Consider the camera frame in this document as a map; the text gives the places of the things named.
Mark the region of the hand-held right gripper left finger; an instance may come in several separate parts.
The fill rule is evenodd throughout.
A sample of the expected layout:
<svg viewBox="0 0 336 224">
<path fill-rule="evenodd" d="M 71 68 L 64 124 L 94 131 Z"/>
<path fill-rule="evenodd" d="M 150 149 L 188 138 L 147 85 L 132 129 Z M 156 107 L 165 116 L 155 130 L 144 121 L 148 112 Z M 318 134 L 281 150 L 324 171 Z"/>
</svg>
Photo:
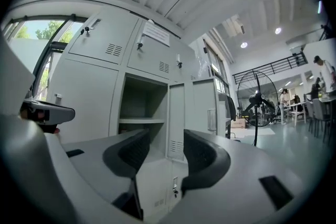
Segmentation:
<svg viewBox="0 0 336 224">
<path fill-rule="evenodd" d="M 128 215 L 143 219 L 136 175 L 149 153 L 149 130 L 64 144 L 63 149 L 100 197 Z"/>
</svg>

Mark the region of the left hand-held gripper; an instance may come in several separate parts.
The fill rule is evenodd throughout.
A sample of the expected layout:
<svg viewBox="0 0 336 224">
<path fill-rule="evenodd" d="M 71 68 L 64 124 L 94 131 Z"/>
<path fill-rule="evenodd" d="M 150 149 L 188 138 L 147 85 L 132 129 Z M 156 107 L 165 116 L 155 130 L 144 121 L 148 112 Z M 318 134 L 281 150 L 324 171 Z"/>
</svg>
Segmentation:
<svg viewBox="0 0 336 224">
<path fill-rule="evenodd" d="M 57 124 L 72 121 L 76 115 L 72 108 L 44 101 L 24 101 L 21 109 L 27 112 L 27 119 L 38 122 L 44 133 L 51 134 L 59 134 Z"/>
</svg>

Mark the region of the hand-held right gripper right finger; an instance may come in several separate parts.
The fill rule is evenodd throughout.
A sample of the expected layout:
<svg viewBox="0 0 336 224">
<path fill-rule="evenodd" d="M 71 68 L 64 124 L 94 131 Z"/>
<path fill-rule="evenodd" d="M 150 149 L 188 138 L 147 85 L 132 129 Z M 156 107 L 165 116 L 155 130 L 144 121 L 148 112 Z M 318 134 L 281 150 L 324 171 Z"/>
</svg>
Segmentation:
<svg viewBox="0 0 336 224">
<path fill-rule="evenodd" d="M 188 175 L 168 223 L 284 223 L 305 197 L 301 179 L 266 152 L 184 131 Z"/>
</svg>

